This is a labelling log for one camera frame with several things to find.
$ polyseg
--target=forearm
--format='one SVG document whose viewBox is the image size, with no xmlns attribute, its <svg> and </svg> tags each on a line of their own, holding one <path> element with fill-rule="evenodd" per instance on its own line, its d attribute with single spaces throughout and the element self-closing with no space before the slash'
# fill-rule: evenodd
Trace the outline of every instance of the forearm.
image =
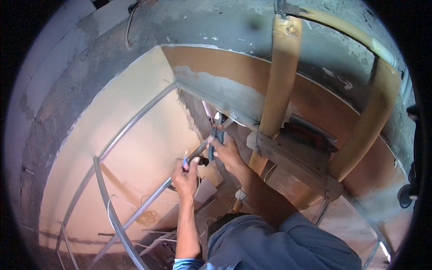
<svg viewBox="0 0 432 270">
<path fill-rule="evenodd" d="M 201 254 L 200 238 L 195 224 L 194 199 L 181 200 L 179 204 L 177 247 L 175 257 L 197 258 Z"/>
<path fill-rule="evenodd" d="M 297 211 L 282 194 L 264 183 L 244 162 L 233 166 L 232 174 L 247 194 L 247 203 L 273 227 L 278 228 L 286 218 Z"/>
</svg>

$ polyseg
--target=wooden board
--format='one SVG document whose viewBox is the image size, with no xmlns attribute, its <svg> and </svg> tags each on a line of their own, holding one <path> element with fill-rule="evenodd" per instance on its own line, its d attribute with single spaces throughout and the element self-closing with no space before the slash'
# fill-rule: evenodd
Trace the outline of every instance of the wooden board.
<svg viewBox="0 0 432 270">
<path fill-rule="evenodd" d="M 311 190 L 334 201 L 341 194 L 343 185 L 327 174 L 330 153 L 279 134 L 275 140 L 253 131 L 246 145 L 305 183 Z"/>
</svg>

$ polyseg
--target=man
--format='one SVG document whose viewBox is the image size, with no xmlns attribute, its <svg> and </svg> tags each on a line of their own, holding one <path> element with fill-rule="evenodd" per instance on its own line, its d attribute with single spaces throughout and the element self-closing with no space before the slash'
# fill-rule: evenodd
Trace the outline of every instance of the man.
<svg viewBox="0 0 432 270">
<path fill-rule="evenodd" d="M 243 162 L 226 132 L 223 144 L 213 138 L 209 143 L 258 215 L 227 214 L 214 222 L 204 263 L 193 204 L 200 158 L 184 169 L 179 160 L 171 175 L 180 197 L 173 270 L 361 269 L 360 258 L 345 242 L 311 223 Z"/>
</svg>

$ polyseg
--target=metal rod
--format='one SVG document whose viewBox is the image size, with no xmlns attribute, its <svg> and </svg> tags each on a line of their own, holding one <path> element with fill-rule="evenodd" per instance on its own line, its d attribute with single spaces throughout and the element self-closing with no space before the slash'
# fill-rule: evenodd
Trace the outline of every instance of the metal rod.
<svg viewBox="0 0 432 270">
<path fill-rule="evenodd" d="M 114 138 L 107 144 L 107 146 L 102 150 L 100 156 L 100 161 L 104 161 L 106 156 L 111 152 L 111 150 L 117 145 L 117 143 L 125 136 L 125 134 L 131 130 L 131 128 L 138 123 L 138 121 L 152 109 L 159 101 L 161 101 L 164 97 L 166 97 L 172 90 L 174 90 L 177 86 L 175 83 L 167 86 L 162 92 L 160 92 L 156 97 L 154 97 L 149 103 L 147 103 L 122 129 L 114 136 Z M 63 218 L 64 226 L 67 225 L 69 221 L 70 215 L 72 215 L 73 209 L 75 208 L 81 194 L 89 183 L 90 179 L 95 173 L 95 167 L 92 165 L 90 169 L 87 171 L 86 175 L 83 178 L 83 181 L 80 183 L 78 189 L 75 191 L 75 194 L 69 204 L 69 207 L 66 210 L 66 213 Z M 56 250 L 60 247 L 60 234 L 57 237 Z"/>
<path fill-rule="evenodd" d="M 120 220 L 117 217 L 114 207 L 112 206 L 112 204 L 108 205 L 110 197 L 102 175 L 99 158 L 97 156 L 93 157 L 93 163 L 95 166 L 96 179 L 98 180 L 102 200 L 104 201 L 105 207 L 108 208 L 108 218 L 110 218 L 111 224 L 114 227 L 115 232 L 117 233 L 121 243 L 126 249 L 127 254 L 132 259 L 138 270 L 150 270 L 136 251 L 135 247 L 132 245 L 129 237 L 126 235 L 126 232 L 124 231 L 123 226 L 121 225 Z"/>
<path fill-rule="evenodd" d="M 228 128 L 233 121 L 231 119 L 227 119 L 223 124 L 222 127 L 224 129 Z M 207 139 L 205 139 L 198 148 L 195 149 L 188 157 L 187 160 L 190 161 L 196 156 L 199 156 L 206 148 L 207 145 Z M 157 197 L 159 197 L 160 194 L 169 186 L 171 185 L 171 177 L 166 179 L 148 198 L 144 201 L 144 203 L 136 210 L 136 212 L 128 218 L 128 220 L 123 224 L 123 228 L 127 229 L 130 225 L 135 222 L 135 220 L 156 200 Z M 102 250 L 94 257 L 92 262 L 90 263 L 87 270 L 90 270 L 95 263 L 102 258 L 102 256 L 105 254 L 105 252 L 115 243 L 117 240 L 118 235 L 114 235 L 111 240 L 102 248 Z"/>
<path fill-rule="evenodd" d="M 380 243 L 380 242 L 381 242 L 381 241 L 378 240 L 378 241 L 375 243 L 375 246 L 374 246 L 374 248 L 372 249 L 372 251 L 371 251 L 371 253 L 370 253 L 368 259 L 366 260 L 365 264 L 362 266 L 362 270 L 366 270 L 366 268 L 368 268 L 368 265 L 371 263 L 371 261 L 372 261 L 374 255 L 375 255 L 375 253 L 376 253 L 377 250 L 378 250 L 378 247 L 379 247 L 379 243 Z"/>
<path fill-rule="evenodd" d="M 62 268 L 63 270 L 66 270 L 66 269 L 64 268 L 63 261 L 62 261 L 62 259 L 61 259 L 61 257 L 60 257 L 60 252 L 59 252 L 58 250 L 57 250 L 57 257 L 58 257 L 58 260 L 60 261 L 61 268 Z"/>
<path fill-rule="evenodd" d="M 64 238 L 64 243 L 66 244 L 66 248 L 67 248 L 67 251 L 69 252 L 70 258 L 72 259 L 73 265 L 75 266 L 75 269 L 76 269 L 76 270 L 79 270 L 79 267 L 78 267 L 78 265 L 76 264 L 75 257 L 73 256 L 72 249 L 70 248 L 70 245 L 69 245 L 69 239 L 67 238 L 67 235 L 66 235 L 66 231 L 65 231 L 65 229 L 64 229 L 64 224 L 63 224 L 63 222 L 60 222 L 60 226 L 61 226 L 61 232 L 62 232 L 62 234 L 63 234 L 63 238 Z"/>
<path fill-rule="evenodd" d="M 321 221 L 323 221 L 324 215 L 327 213 L 329 208 L 330 208 L 330 202 L 324 199 L 323 205 L 321 205 L 321 208 L 318 211 L 317 216 L 314 217 L 313 222 L 315 223 L 316 226 L 319 226 L 321 224 Z"/>
</svg>

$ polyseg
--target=gray shirt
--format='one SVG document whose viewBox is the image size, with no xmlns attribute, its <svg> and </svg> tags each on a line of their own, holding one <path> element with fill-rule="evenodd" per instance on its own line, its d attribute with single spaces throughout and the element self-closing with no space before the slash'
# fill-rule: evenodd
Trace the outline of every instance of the gray shirt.
<svg viewBox="0 0 432 270">
<path fill-rule="evenodd" d="M 175 259 L 173 270 L 361 269 L 341 239 L 294 213 L 276 230 L 257 215 L 237 217 L 213 233 L 207 263 Z"/>
</svg>

